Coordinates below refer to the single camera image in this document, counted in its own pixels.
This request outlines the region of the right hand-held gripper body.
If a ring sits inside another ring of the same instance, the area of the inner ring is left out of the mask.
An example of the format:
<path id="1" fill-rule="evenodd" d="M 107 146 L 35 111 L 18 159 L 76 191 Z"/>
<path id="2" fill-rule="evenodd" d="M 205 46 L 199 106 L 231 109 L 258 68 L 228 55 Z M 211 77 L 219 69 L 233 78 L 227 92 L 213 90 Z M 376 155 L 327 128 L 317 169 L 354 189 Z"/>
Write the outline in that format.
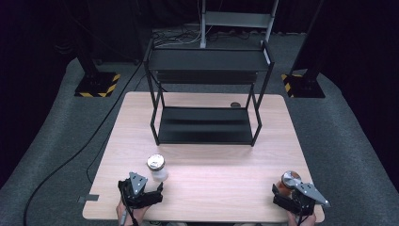
<path id="1" fill-rule="evenodd" d="M 298 216 L 312 215 L 316 204 L 330 207 L 330 202 L 312 183 L 297 185 L 290 197 L 274 195 L 273 203 Z"/>

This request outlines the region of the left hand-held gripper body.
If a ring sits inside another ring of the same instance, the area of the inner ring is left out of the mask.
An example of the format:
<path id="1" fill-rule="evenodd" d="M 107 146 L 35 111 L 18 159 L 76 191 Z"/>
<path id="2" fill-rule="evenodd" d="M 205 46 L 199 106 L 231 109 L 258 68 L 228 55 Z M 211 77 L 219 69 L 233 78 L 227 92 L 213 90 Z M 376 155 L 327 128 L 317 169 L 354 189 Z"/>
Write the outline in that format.
<path id="1" fill-rule="evenodd" d="M 146 192 L 145 187 L 148 179 L 136 172 L 130 172 L 128 186 L 120 189 L 122 203 L 133 209 L 140 209 L 146 206 L 157 204 L 163 200 L 162 193 L 154 191 Z"/>

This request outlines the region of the glass jar with brown contents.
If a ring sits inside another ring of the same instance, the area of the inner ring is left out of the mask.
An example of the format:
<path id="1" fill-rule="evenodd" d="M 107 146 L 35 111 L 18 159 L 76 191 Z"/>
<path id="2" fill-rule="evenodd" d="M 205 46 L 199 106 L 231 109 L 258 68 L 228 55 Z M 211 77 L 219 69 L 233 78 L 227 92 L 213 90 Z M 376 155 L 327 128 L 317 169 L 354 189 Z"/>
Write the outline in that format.
<path id="1" fill-rule="evenodd" d="M 284 197 L 290 197 L 295 190 L 295 187 L 302 183 L 300 175 L 293 170 L 285 171 L 280 180 L 277 182 L 279 194 Z"/>

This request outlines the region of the glass jar with white powder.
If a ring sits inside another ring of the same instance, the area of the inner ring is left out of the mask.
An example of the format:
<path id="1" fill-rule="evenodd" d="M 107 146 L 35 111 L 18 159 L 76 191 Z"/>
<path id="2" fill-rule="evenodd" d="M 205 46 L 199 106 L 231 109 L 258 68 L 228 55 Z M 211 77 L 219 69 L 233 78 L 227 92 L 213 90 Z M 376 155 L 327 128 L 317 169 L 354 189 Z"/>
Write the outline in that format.
<path id="1" fill-rule="evenodd" d="M 168 171 L 165 168 L 164 156 L 159 153 L 152 154 L 147 160 L 147 167 L 151 171 L 154 181 L 162 183 L 168 178 Z"/>

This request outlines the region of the black two-tier metal rack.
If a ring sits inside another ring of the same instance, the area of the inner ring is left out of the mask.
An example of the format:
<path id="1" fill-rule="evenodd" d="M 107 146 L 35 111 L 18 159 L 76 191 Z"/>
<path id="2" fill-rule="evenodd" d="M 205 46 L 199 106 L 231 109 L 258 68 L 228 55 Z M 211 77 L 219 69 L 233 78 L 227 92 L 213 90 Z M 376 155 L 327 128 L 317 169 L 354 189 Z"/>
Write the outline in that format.
<path id="1" fill-rule="evenodd" d="M 152 98 L 155 143 L 254 145 L 263 123 L 261 102 L 275 60 L 269 44 L 255 49 L 157 48 L 149 43 L 143 64 Z M 241 107 L 172 106 L 165 84 L 248 86 Z"/>

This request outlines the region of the person's left hand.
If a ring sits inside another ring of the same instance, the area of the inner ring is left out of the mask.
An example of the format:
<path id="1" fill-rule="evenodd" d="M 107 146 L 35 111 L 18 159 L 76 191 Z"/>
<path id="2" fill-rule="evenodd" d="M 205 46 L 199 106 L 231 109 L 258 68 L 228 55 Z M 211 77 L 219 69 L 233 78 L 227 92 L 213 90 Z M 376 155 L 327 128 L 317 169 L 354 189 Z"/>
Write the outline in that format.
<path id="1" fill-rule="evenodd" d="M 132 214 L 129 214 L 127 207 L 122 203 L 116 207 L 119 226 L 139 226 L 143 222 L 143 218 L 149 209 L 149 206 L 133 209 Z"/>

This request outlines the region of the person's right hand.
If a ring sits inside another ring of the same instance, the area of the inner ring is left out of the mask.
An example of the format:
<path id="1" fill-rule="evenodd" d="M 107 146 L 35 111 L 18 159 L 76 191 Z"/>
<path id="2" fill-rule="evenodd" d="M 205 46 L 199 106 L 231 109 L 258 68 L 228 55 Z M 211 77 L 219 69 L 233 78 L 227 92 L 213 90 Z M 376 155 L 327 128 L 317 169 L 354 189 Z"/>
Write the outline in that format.
<path id="1" fill-rule="evenodd" d="M 300 220 L 293 213 L 287 211 L 288 226 L 315 226 L 316 215 L 307 216 L 305 219 Z"/>

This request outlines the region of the grey tape strip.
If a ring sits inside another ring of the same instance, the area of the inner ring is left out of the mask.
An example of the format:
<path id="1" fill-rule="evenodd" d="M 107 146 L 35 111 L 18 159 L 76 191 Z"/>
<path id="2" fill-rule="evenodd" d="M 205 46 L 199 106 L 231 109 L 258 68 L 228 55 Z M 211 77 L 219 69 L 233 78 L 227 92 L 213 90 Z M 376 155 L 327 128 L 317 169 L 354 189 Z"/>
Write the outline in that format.
<path id="1" fill-rule="evenodd" d="M 87 201 L 96 202 L 99 199 L 99 195 L 87 194 L 86 196 L 79 196 L 77 202 L 85 203 Z"/>

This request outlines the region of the black stand with striped base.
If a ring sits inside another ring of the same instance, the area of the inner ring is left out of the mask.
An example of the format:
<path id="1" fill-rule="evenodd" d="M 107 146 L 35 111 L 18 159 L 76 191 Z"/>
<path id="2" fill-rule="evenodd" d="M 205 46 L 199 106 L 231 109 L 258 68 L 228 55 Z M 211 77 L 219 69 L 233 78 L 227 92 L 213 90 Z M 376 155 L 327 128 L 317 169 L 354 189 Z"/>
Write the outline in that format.
<path id="1" fill-rule="evenodd" d="M 324 2 L 325 0 L 320 0 L 318 4 L 306 38 L 299 49 L 290 72 L 281 76 L 286 93 L 290 98 L 325 98 L 325 94 L 317 82 L 317 76 L 322 64 L 322 59 L 317 54 L 311 55 L 311 65 L 303 74 L 294 74 L 294 71 L 298 71 L 299 69 L 299 62 L 305 58 L 306 48 L 309 45 L 313 27 L 316 24 Z"/>
<path id="2" fill-rule="evenodd" d="M 120 75 L 114 72 L 100 72 L 79 31 L 75 32 L 76 54 L 84 75 L 75 89 L 79 97 L 108 97 L 116 87 Z"/>

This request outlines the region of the grey metal stand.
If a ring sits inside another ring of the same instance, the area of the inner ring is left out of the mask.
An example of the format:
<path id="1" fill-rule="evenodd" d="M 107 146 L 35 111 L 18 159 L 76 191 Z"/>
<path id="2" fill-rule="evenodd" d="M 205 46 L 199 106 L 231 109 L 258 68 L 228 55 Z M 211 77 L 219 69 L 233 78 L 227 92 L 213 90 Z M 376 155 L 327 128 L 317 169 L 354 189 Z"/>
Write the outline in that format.
<path id="1" fill-rule="evenodd" d="M 225 12 L 221 10 L 207 10 L 206 0 L 201 0 L 199 47 L 206 47 L 206 26 L 263 28 L 265 30 L 264 40 L 269 41 L 278 5 L 279 0 L 273 0 L 273 5 L 269 13 Z"/>

